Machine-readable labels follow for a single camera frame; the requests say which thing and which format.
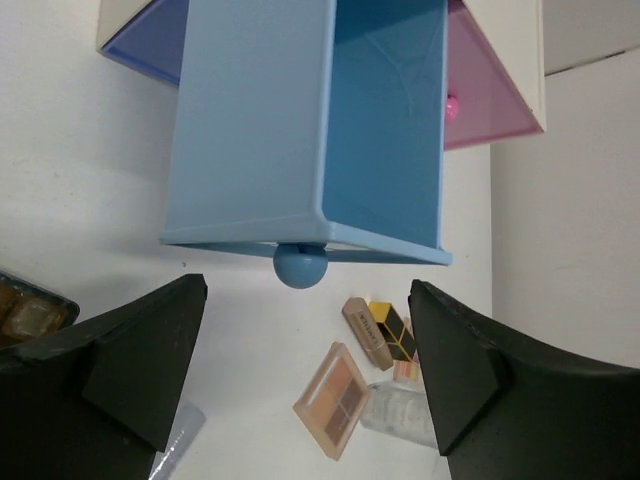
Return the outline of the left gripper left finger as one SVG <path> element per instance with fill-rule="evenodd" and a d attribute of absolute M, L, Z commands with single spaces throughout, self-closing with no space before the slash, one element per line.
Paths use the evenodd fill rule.
<path fill-rule="evenodd" d="M 1 352 L 4 479 L 146 479 L 171 428 L 208 287 L 186 274 Z"/>

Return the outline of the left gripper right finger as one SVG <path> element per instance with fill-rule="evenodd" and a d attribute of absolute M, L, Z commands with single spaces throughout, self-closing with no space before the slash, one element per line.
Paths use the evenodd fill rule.
<path fill-rule="evenodd" d="M 486 317 L 426 281 L 408 298 L 440 454 L 455 479 L 635 479 L 639 372 Z"/>

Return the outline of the clear bottle black cap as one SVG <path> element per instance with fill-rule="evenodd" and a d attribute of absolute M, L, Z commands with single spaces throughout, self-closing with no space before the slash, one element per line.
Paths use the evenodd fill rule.
<path fill-rule="evenodd" d="M 206 416 L 191 402 L 182 402 L 176 412 L 164 452 L 154 459 L 149 480 L 169 479 L 179 461 L 205 425 Z"/>

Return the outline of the clear ribbed plastic bottle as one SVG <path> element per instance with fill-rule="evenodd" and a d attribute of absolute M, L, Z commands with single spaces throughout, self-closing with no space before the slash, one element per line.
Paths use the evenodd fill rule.
<path fill-rule="evenodd" d="M 368 400 L 360 416 L 363 427 L 437 449 L 432 415 L 424 391 L 390 381 L 372 383 L 368 389 Z"/>

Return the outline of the rose gold lipstick tube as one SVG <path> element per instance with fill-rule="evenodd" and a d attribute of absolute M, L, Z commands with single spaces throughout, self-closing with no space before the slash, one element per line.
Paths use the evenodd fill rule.
<path fill-rule="evenodd" d="M 391 369 L 394 359 L 366 301 L 361 297 L 351 297 L 341 312 L 370 362 L 382 371 Z"/>

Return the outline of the pink drawer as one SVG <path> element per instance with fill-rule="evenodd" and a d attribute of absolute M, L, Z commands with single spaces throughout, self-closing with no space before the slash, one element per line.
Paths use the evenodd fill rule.
<path fill-rule="evenodd" d="M 451 1 L 447 150 L 546 130 L 540 1 Z"/>

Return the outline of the light blue small drawer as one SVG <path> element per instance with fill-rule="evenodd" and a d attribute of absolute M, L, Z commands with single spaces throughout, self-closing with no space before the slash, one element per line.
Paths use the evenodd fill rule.
<path fill-rule="evenodd" d="M 160 239 L 330 263 L 448 265 L 443 1 L 193 1 Z"/>

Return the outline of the purple bottom drawer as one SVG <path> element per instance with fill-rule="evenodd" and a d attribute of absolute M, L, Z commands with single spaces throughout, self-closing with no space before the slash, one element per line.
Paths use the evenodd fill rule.
<path fill-rule="evenodd" d="M 180 82 L 189 3 L 102 1 L 96 48 L 105 57 L 146 76 Z"/>

